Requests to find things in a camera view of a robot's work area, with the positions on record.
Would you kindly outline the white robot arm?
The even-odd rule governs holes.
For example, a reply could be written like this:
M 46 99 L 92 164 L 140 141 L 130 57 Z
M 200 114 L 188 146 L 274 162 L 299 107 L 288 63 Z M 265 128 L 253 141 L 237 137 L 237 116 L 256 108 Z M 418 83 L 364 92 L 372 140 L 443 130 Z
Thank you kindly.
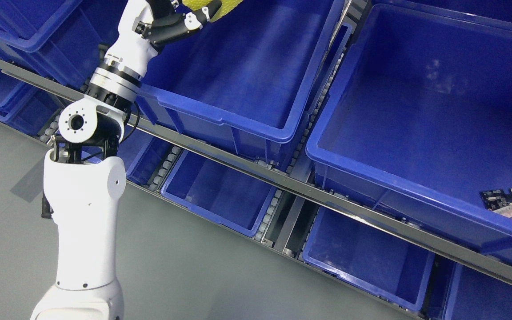
M 126 171 L 116 152 L 124 119 L 156 55 L 147 40 L 116 41 L 88 91 L 60 114 L 59 136 L 44 157 L 44 196 L 58 227 L 57 274 L 35 306 L 33 320 L 124 317 L 115 255 Z

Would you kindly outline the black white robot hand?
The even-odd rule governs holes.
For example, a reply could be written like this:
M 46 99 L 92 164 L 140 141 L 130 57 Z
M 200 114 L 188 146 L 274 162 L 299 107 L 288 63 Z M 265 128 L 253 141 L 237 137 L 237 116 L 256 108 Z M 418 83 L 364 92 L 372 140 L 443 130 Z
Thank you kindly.
M 169 43 L 197 34 L 210 23 L 201 13 L 177 12 L 180 4 L 180 0 L 128 1 L 112 49 L 155 53 Z

